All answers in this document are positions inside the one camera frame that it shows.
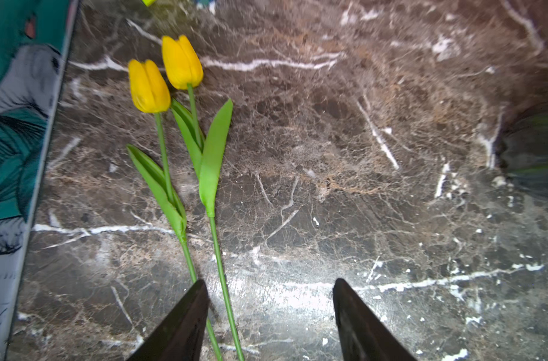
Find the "yellow tulip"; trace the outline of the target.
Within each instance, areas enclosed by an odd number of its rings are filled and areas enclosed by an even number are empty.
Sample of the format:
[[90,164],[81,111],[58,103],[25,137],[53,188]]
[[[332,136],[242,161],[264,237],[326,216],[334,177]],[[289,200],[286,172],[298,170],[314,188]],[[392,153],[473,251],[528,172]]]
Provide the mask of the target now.
[[168,111],[171,96],[167,83],[157,65],[147,60],[144,63],[131,60],[128,64],[130,92],[135,107],[145,114],[153,114],[156,122],[162,165],[156,164],[150,156],[137,147],[127,146],[130,158],[146,181],[182,246],[191,280],[198,281],[194,262],[188,247],[186,234],[187,216],[170,175],[167,146],[165,142],[162,113]]
[[227,136],[233,115],[233,102],[227,100],[212,120],[207,135],[203,135],[199,125],[197,108],[194,97],[194,88],[203,80],[203,67],[191,42],[184,35],[178,39],[169,36],[162,37],[162,56],[167,78],[177,90],[188,92],[190,108],[186,109],[176,100],[172,101],[172,110],[176,123],[179,125],[182,138],[191,158],[198,179],[198,189],[201,202],[209,217],[212,231],[215,256],[218,264],[218,275],[221,283],[224,304],[233,342],[236,347],[237,357],[245,359],[236,322],[233,307],[230,301],[230,292],[227,287],[227,279],[222,261],[221,248],[218,242],[218,232],[215,222],[215,204],[218,192],[218,183],[223,164],[224,151],[227,144]]

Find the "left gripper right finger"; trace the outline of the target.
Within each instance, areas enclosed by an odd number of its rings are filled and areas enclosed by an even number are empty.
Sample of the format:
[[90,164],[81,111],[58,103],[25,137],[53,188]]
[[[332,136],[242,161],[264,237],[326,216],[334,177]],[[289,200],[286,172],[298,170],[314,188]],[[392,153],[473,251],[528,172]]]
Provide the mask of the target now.
[[380,322],[346,280],[339,278],[335,281],[332,297],[341,352],[345,361],[416,360]]

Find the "brown ribbed glass vase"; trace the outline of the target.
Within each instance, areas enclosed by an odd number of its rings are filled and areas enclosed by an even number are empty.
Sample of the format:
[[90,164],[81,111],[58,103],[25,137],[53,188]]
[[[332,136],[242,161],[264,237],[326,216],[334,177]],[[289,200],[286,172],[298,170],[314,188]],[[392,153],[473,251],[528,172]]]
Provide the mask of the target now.
[[548,199],[548,102],[521,113],[499,140],[499,165],[513,185]]

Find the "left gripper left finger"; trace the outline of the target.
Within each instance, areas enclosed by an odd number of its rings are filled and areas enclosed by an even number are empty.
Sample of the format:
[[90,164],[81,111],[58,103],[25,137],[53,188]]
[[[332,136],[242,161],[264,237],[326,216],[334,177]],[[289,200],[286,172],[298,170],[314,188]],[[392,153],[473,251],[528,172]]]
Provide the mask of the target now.
[[128,360],[200,359],[208,312],[206,283],[198,280]]

